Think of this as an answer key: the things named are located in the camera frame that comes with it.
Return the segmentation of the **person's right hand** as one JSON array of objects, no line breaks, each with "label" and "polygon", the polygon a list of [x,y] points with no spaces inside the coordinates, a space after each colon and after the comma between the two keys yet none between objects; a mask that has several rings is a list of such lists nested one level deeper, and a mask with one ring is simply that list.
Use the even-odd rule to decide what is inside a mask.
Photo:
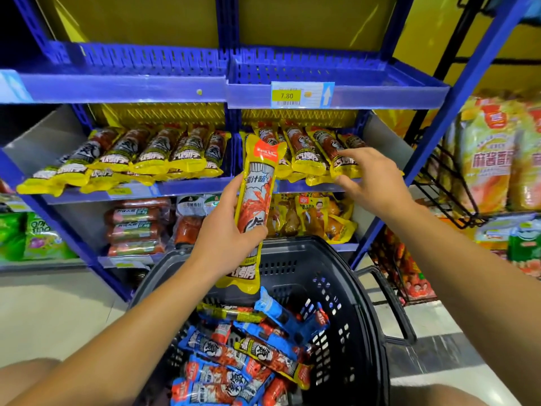
[{"label": "person's right hand", "polygon": [[410,213],[418,206],[407,188],[402,172],[390,158],[371,147],[342,150],[361,167],[361,195],[348,195],[365,210],[386,223]]}]

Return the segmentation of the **yellow sausage packet red label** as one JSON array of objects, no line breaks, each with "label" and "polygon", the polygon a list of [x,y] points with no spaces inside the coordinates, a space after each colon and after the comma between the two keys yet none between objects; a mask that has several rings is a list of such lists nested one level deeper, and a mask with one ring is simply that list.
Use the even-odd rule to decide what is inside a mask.
[{"label": "yellow sausage packet red label", "polygon": [[[252,133],[247,135],[245,149],[243,180],[235,210],[235,223],[242,233],[267,225],[279,161],[285,155],[286,144],[269,144]],[[247,294],[259,292],[261,249],[262,241],[216,287],[235,286]]]}]

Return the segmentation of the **person's right forearm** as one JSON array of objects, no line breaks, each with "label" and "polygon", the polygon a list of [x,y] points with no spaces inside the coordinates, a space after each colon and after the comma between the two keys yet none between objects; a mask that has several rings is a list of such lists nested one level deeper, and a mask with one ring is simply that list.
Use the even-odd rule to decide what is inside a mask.
[{"label": "person's right forearm", "polygon": [[484,362],[522,406],[541,406],[541,281],[413,201],[384,212]]}]

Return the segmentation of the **yellow chicken leg packet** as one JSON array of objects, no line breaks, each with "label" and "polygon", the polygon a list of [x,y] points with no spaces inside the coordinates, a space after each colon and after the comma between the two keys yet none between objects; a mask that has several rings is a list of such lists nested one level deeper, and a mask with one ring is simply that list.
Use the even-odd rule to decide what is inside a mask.
[{"label": "yellow chicken leg packet", "polygon": [[327,233],[331,197],[309,197],[307,195],[295,196],[295,210],[300,220],[299,234],[304,236],[317,236],[330,242]]},{"label": "yellow chicken leg packet", "polygon": [[325,226],[326,241],[331,245],[345,244],[351,240],[357,223],[335,215],[329,215]]},{"label": "yellow chicken leg packet", "polygon": [[295,237],[300,232],[300,218],[295,208],[295,195],[275,193],[267,217],[267,238]]}]

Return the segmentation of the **row of yellow sausage packs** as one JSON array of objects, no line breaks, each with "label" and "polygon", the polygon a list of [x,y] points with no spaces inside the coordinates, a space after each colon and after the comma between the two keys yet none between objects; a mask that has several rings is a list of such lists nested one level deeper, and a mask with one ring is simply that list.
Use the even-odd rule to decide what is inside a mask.
[{"label": "row of yellow sausage packs", "polygon": [[[286,120],[253,122],[240,130],[243,158],[246,155],[245,141],[248,134],[254,133],[269,144],[285,142],[287,149],[279,161],[276,174],[278,180],[294,183],[304,179],[308,186],[332,184],[334,179],[329,174],[329,164],[314,141],[308,136],[306,128],[297,122]],[[344,145],[345,149],[368,146],[365,141],[353,133],[330,130],[335,132],[337,139]]]},{"label": "row of yellow sausage packs", "polygon": [[121,184],[219,178],[232,134],[213,124],[140,124],[104,127],[36,170],[16,186],[22,195],[59,197],[67,187],[81,193],[110,191]]}]

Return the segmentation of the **red meat packet white label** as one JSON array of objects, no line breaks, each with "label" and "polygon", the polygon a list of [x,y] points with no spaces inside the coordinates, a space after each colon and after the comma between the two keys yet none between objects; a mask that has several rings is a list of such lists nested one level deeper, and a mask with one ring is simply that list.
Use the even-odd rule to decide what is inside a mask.
[{"label": "red meat packet white label", "polygon": [[195,244],[204,219],[219,204],[220,194],[184,195],[177,198],[172,245],[176,250]]}]

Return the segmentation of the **red sausage pack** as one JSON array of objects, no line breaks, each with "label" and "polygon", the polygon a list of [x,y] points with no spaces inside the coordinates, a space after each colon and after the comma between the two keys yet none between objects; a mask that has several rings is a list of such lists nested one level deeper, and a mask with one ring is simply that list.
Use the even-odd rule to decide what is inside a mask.
[{"label": "red sausage pack", "polygon": [[107,239],[111,244],[121,241],[157,240],[164,227],[157,221],[117,224],[108,228]]},{"label": "red sausage pack", "polygon": [[115,202],[115,208],[161,208],[170,209],[172,201],[170,197],[154,197],[154,198],[133,198],[126,200],[118,200]]},{"label": "red sausage pack", "polygon": [[105,223],[109,225],[128,224],[135,222],[162,221],[162,210],[158,207],[114,208],[105,213]]},{"label": "red sausage pack", "polygon": [[153,255],[164,253],[165,250],[166,246],[160,239],[127,240],[111,244],[107,256],[113,258],[133,255]]}]

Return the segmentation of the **stack of red snack packets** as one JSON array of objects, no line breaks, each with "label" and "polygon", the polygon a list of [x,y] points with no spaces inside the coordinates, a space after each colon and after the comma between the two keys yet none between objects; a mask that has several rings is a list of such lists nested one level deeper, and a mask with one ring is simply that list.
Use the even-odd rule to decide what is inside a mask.
[{"label": "stack of red snack packets", "polygon": [[402,306],[437,300],[409,249],[387,226],[376,236],[369,257],[396,291]]}]

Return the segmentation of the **orange yellow snack bag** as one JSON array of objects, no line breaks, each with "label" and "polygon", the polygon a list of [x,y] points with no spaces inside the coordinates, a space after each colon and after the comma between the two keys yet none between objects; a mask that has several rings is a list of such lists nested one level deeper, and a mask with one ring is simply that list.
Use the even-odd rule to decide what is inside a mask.
[{"label": "orange yellow snack bag", "polygon": [[509,186],[511,211],[541,211],[541,95],[519,104]]},{"label": "orange yellow snack bag", "polygon": [[501,97],[471,96],[456,125],[454,195],[468,213],[503,211],[515,150],[517,111]]}]

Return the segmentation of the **green and white packet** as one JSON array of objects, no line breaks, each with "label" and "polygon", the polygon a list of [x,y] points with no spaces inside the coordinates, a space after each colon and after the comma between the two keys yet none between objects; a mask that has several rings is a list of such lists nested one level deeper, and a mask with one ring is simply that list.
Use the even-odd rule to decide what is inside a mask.
[{"label": "green and white packet", "polygon": [[541,279],[541,222],[523,222],[513,228],[506,256],[523,273]]}]

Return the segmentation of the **green snack packet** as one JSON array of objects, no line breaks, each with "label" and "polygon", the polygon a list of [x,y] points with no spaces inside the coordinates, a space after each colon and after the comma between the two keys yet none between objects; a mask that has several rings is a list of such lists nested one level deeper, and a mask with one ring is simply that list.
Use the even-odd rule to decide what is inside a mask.
[{"label": "green snack packet", "polygon": [[48,223],[34,212],[26,214],[23,260],[77,259],[67,243]]},{"label": "green snack packet", "polygon": [[26,213],[0,213],[0,264],[23,260]]}]

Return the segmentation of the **blue metal shelf rack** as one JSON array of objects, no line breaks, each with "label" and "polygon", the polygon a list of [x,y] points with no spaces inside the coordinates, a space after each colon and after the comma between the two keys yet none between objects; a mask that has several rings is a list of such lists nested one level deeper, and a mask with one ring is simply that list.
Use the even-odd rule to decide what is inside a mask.
[{"label": "blue metal shelf rack", "polygon": [[[302,48],[298,41],[280,46],[242,42],[247,24],[255,30],[287,30],[296,35],[313,22],[309,6],[330,7],[316,19],[317,30],[338,30],[368,13],[368,0],[262,0],[248,9],[242,0],[172,0],[155,13],[158,0],[105,0],[93,23],[127,30],[112,17],[112,2],[122,12],[140,11],[136,30],[182,38],[186,44],[207,33],[218,47],[161,46],[59,41],[45,22],[37,0],[0,0],[0,69],[13,69],[34,100],[0,104],[0,179],[15,189],[36,170],[87,140],[102,124],[92,105],[113,107],[105,124],[207,121],[224,124],[234,134],[225,158],[225,176],[158,184],[144,195],[180,195],[190,191],[220,192],[241,168],[239,129],[251,111],[257,120],[301,115],[372,142],[369,127],[378,110],[442,109],[453,87],[395,57],[399,36],[415,0],[390,0],[381,46],[372,51],[349,47]],[[272,81],[335,82],[329,109],[272,109]]]}]

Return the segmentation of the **person's right leg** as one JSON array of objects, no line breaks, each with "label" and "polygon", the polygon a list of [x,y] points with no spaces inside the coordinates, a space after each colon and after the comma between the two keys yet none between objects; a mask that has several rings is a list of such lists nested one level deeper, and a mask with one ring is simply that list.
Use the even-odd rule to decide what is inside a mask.
[{"label": "person's right leg", "polygon": [[392,386],[389,406],[489,406],[468,392],[443,384]]}]

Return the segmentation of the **person's leg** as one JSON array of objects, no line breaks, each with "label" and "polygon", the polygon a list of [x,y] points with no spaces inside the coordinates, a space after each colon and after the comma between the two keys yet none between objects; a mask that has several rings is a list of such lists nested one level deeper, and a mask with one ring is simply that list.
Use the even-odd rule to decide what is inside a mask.
[{"label": "person's leg", "polygon": [[0,367],[0,406],[6,406],[59,364],[58,359],[37,358]]},{"label": "person's leg", "polygon": [[443,384],[392,386],[389,406],[489,406],[468,392]]}]

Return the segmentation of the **pale blue shelf tag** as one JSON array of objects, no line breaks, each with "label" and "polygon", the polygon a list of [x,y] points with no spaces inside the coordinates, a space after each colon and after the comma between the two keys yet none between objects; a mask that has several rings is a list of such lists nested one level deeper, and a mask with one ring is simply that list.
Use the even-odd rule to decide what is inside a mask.
[{"label": "pale blue shelf tag", "polygon": [[0,69],[0,104],[31,104],[33,98],[13,69]]}]

